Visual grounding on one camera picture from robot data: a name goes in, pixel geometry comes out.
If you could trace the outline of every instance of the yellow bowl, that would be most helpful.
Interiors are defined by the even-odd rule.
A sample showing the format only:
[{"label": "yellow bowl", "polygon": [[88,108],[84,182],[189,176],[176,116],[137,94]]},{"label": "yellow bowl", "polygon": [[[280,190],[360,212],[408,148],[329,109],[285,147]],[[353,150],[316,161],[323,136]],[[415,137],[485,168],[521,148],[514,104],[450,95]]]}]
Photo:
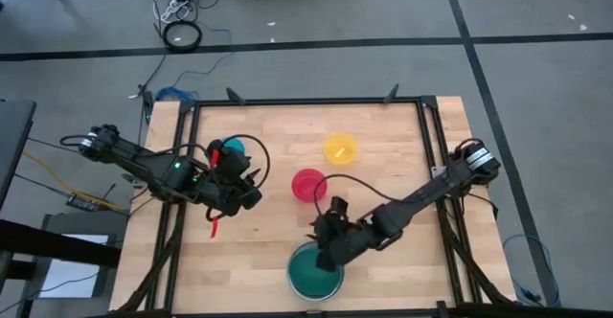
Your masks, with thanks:
[{"label": "yellow bowl", "polygon": [[357,155],[357,142],[348,134],[334,134],[324,143],[324,152],[333,165],[347,165]]}]

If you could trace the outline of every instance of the red object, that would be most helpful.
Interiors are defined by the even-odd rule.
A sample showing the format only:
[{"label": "red object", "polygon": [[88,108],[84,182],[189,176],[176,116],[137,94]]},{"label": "red object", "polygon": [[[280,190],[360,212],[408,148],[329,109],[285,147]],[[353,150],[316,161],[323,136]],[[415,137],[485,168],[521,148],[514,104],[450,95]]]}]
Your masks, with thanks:
[{"label": "red object", "polygon": [[219,152],[217,151],[217,149],[213,150],[213,156],[211,158],[211,169],[215,167],[215,165],[217,165],[217,160],[219,159]]},{"label": "red object", "polygon": [[[324,179],[324,174],[318,170],[301,170],[294,175],[294,179],[291,181],[291,191],[293,191],[296,198],[300,199],[301,201],[312,203],[315,186],[322,179]],[[317,189],[317,200],[324,198],[327,189],[328,183],[323,182],[319,186],[319,189]]]},{"label": "red object", "polygon": [[211,239],[217,235],[217,226],[219,224],[219,217],[213,218],[213,229],[211,230]]}]

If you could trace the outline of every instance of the table frame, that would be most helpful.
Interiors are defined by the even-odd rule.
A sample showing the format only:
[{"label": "table frame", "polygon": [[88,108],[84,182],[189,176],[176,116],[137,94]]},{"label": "table frame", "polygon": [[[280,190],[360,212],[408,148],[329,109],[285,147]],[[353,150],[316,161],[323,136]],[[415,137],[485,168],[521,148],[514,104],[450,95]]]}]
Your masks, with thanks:
[{"label": "table frame", "polygon": [[[177,119],[176,130],[174,133],[173,146],[179,146],[182,143],[184,134],[184,126],[187,119],[188,112],[192,112],[192,123],[189,133],[189,143],[195,143],[196,135],[198,131],[198,122],[200,116],[200,110],[205,107],[218,107],[218,106],[271,106],[271,105],[309,105],[309,104],[372,104],[372,103],[384,103],[384,98],[323,98],[323,99],[258,99],[249,100],[244,102],[234,101],[196,101],[196,102],[181,102],[179,106],[179,116]],[[419,97],[394,97],[390,102],[386,103],[413,103],[417,107],[418,120],[420,124],[421,137],[425,149],[425,155],[430,169],[436,167],[435,153],[432,146],[432,140],[430,139],[430,132],[428,122],[426,120],[426,111],[431,114],[434,129],[437,135],[437,142],[439,144],[441,155],[447,154],[447,144],[443,132],[443,123],[441,120],[441,113],[437,104],[436,96],[419,96]],[[193,156],[193,147],[188,148],[188,155]],[[443,164],[446,165],[447,159],[443,157]],[[433,171],[430,171],[430,176],[433,177]],[[462,244],[468,254],[470,253],[470,243],[468,240],[468,234],[466,232],[465,220],[462,214],[460,214],[460,202],[458,199],[451,199],[451,207],[454,213],[457,234],[459,242]],[[436,202],[437,215],[439,223],[441,225],[441,233],[445,231],[443,226],[449,225],[447,217],[447,210],[444,200]],[[168,273],[168,280],[166,285],[166,293],[164,297],[164,306],[162,309],[172,312],[172,303],[174,299],[174,290],[176,287],[176,277],[179,265],[179,257],[181,252],[181,239],[183,234],[183,224],[185,221],[186,203],[179,204],[176,213],[175,223],[179,225],[177,245],[174,248],[170,256],[170,267]],[[153,260],[156,260],[165,244],[165,237],[167,235],[170,219],[170,204],[164,202],[162,206],[162,213],[160,215],[160,223],[158,225],[157,237],[155,241],[155,248],[153,254]],[[454,250],[446,238],[443,238],[443,248],[445,252],[445,260],[447,269],[449,272],[449,281],[451,284],[451,290],[453,293],[453,299],[455,305],[465,303],[465,295],[462,290],[462,284],[460,282],[460,274],[458,271],[458,264],[456,263],[456,257]],[[475,280],[474,276],[466,269],[468,278],[469,290],[473,303],[482,303],[481,290]],[[157,279],[151,286],[148,292],[145,310],[155,309],[155,299],[157,297]],[[327,317],[372,317],[380,315],[401,315],[405,317],[409,316],[424,316],[424,315],[438,315],[441,310],[445,310],[444,304],[437,303],[438,308],[409,308],[409,309],[389,309],[389,310],[356,310],[356,311],[326,311]],[[297,315],[317,315],[323,312],[258,312],[258,313],[202,313],[202,314],[173,314],[173,317],[295,317]]]}]

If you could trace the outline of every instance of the wooden tabletop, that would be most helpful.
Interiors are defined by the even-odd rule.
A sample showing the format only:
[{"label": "wooden tabletop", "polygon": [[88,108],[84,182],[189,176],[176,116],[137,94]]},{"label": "wooden tabletop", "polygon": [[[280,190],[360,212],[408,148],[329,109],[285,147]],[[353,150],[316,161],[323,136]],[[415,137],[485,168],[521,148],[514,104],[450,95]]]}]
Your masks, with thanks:
[{"label": "wooden tabletop", "polygon": [[[462,100],[444,97],[438,102],[448,146],[454,148],[471,136]],[[147,148],[172,147],[177,116],[178,102],[155,105]],[[191,118],[187,116],[184,142]],[[434,148],[438,148],[431,123],[430,131]],[[357,157],[344,167],[330,164],[323,151],[326,138],[339,132],[350,133],[358,143]],[[402,239],[385,251],[368,251],[347,265],[340,291],[326,302],[301,300],[285,275],[289,256],[308,241],[305,234],[312,232],[308,224],[316,216],[313,205],[298,201],[290,189],[298,170],[348,173],[396,197],[406,196],[429,180],[414,104],[206,107],[200,111],[198,143],[206,146],[215,138],[236,133],[252,134],[268,147],[271,172],[261,188],[263,199],[251,211],[223,218],[213,239],[211,224],[204,217],[206,207],[188,205],[173,313],[425,308],[434,307],[439,300],[453,306],[434,205],[417,214]],[[258,146],[249,140],[244,144],[246,153],[253,156],[252,168],[265,166]],[[198,150],[195,156],[205,161]],[[473,192],[488,196],[483,189]],[[384,203],[368,189],[343,178],[330,180],[322,209],[333,195],[350,203],[352,219]],[[145,194],[132,208],[147,200]],[[161,204],[151,202],[130,219],[111,308],[123,304],[147,273],[160,211]],[[502,293],[514,298],[487,202],[467,196],[465,222],[474,259]],[[163,303],[166,271],[159,283],[158,306]],[[463,283],[469,298],[465,277]]]}]

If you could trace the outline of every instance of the red bowl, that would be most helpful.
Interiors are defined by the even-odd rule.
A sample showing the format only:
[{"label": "red bowl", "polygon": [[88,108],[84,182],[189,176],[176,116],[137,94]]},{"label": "red bowl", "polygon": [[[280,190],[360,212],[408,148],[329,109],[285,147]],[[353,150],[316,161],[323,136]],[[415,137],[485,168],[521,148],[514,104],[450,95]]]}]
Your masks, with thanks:
[{"label": "red bowl", "polygon": [[[291,191],[293,191],[296,198],[301,201],[312,203],[314,202],[313,192],[315,191],[315,186],[322,179],[324,179],[324,174],[318,170],[301,170],[294,175],[294,179],[291,181]],[[327,189],[328,183],[323,182],[317,189],[317,200],[324,198]]]}]

